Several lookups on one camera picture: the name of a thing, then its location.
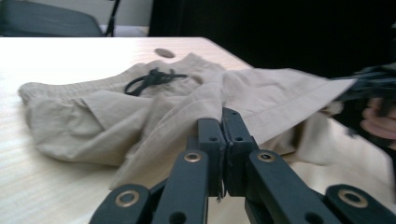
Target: table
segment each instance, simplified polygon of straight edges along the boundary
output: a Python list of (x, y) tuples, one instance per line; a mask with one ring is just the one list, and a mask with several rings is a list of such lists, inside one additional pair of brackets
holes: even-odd
[[(161, 57), (155, 49), (170, 49), (176, 57)], [(0, 50), (0, 223), (87, 223), (109, 193), (117, 169), (56, 161), (37, 152), (17, 94), (23, 83), (112, 77), (136, 63), (172, 63), (190, 52), (227, 69), (251, 68), (201, 37), (0, 38)], [(330, 123), (337, 139), (336, 162), (330, 166), (296, 162), (291, 167), (321, 193), (329, 185), (353, 185), (395, 212), (390, 159), (363, 139), (345, 135), (336, 121)], [(242, 201), (210, 200), (208, 223), (248, 223)]]

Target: black drawstring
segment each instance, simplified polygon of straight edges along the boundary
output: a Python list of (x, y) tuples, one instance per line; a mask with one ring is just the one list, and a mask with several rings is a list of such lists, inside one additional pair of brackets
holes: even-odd
[[(154, 68), (149, 71), (148, 75), (143, 76), (143, 77), (138, 77), (137, 79), (131, 81), (128, 83), (128, 85), (125, 86), (125, 94), (132, 95), (132, 96), (139, 96), (142, 90), (149, 86), (153, 85), (161, 85), (164, 83), (168, 83), (172, 81), (175, 77), (187, 77), (187, 75), (179, 75), (175, 74), (175, 71), (173, 69), (170, 70), (171, 74), (166, 74), (163, 72), (158, 71), (158, 68)], [(136, 88), (134, 91), (128, 91), (132, 85), (134, 85), (136, 82), (143, 81), (142, 85), (140, 85), (138, 88)]]

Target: beige shorts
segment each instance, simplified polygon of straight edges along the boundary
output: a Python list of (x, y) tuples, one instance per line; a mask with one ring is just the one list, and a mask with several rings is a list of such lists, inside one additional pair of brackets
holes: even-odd
[[(153, 68), (188, 77), (124, 94), (132, 80)], [(169, 175), (198, 119), (238, 111), (261, 148), (288, 161), (332, 160), (329, 105), (354, 80), (329, 80), (291, 69), (227, 71), (190, 54), (176, 63), (137, 64), (106, 79), (62, 86), (26, 83), (20, 96), (26, 120), (42, 153), (62, 161), (120, 166), (111, 188), (148, 188)]]

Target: wall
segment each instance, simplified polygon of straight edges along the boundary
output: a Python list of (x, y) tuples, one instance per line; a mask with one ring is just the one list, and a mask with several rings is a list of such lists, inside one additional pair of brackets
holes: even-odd
[[(28, 0), (56, 7), (69, 8), (94, 16), (100, 24), (107, 24), (114, 5), (110, 0)], [(152, 0), (121, 0), (117, 25), (149, 26)]]

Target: grommet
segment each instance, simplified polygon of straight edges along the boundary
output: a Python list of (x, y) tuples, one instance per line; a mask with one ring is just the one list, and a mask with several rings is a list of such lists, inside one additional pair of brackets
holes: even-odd
[(344, 202), (357, 208), (365, 208), (369, 205), (367, 200), (359, 193), (350, 189), (340, 189), (338, 197)]
[(265, 162), (272, 162), (275, 161), (275, 156), (271, 155), (270, 153), (267, 152), (261, 152), (257, 155), (257, 158), (260, 161), (265, 161)]
[[(128, 200), (125, 200), (124, 197), (127, 195), (131, 195), (132, 197), (128, 198)], [(139, 201), (139, 197), (140, 197), (140, 194), (136, 190), (134, 190), (134, 189), (125, 190), (124, 192), (117, 195), (116, 205), (119, 207), (129, 207), (129, 206), (137, 203), (137, 201)]]
[(184, 156), (184, 160), (189, 162), (196, 162), (201, 160), (201, 155), (195, 152), (188, 153)]

